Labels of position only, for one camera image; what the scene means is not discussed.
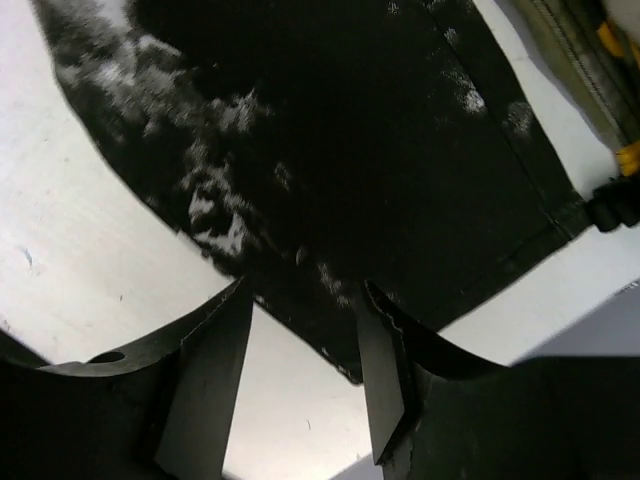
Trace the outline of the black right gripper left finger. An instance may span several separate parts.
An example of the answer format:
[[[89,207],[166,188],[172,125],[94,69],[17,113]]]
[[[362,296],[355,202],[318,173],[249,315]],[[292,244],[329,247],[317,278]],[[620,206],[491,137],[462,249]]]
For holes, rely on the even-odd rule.
[[[87,362],[1,337],[5,479],[218,479],[251,327],[248,281]]]

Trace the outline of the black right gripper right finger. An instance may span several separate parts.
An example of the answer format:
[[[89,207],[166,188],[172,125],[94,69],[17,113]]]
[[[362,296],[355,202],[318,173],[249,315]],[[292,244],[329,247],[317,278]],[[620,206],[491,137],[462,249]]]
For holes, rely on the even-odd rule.
[[[358,339],[372,455],[388,479],[635,479],[639,293],[516,363],[444,339],[366,283]]]

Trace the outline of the black white tie-dye trousers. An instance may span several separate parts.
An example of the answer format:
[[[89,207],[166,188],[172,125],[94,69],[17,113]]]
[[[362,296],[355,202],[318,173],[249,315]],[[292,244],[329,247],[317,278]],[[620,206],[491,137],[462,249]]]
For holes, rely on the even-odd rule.
[[[36,1],[106,163],[353,383],[371,281],[441,330],[588,225],[471,1]]]

